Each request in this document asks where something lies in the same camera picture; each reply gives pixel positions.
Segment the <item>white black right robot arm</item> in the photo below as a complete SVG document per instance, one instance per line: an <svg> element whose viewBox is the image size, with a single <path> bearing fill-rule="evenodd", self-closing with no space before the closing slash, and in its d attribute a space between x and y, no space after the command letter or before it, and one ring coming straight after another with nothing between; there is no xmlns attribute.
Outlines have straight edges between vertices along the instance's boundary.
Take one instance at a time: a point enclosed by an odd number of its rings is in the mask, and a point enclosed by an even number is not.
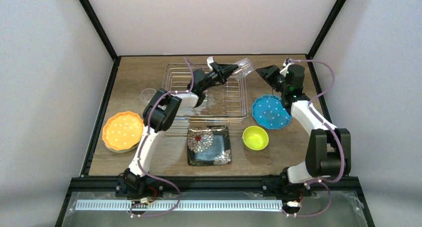
<svg viewBox="0 0 422 227"><path fill-rule="evenodd" d="M303 92L305 68L288 64L256 69L259 76L274 91L281 94L281 104L309 135L304 162L288 167L284 172L291 184L309 185L315 182L336 183L351 171L351 134L323 117Z"/></svg>

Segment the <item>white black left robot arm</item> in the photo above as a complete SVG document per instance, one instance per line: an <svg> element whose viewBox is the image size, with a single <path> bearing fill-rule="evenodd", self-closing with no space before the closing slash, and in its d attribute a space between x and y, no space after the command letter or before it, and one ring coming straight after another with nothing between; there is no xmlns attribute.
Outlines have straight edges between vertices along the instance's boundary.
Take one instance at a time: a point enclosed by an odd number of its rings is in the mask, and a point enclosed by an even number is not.
<svg viewBox="0 0 422 227"><path fill-rule="evenodd" d="M158 140L173 124L180 108L197 108L206 98L208 88L223 85L239 68L236 64L208 63L209 72L193 69L193 63L185 61L191 73L191 80L185 91L158 89L143 111L143 134L135 156L122 174L122 182L129 192L142 194L147 178L164 182L165 179L151 175L148 171Z"/></svg>

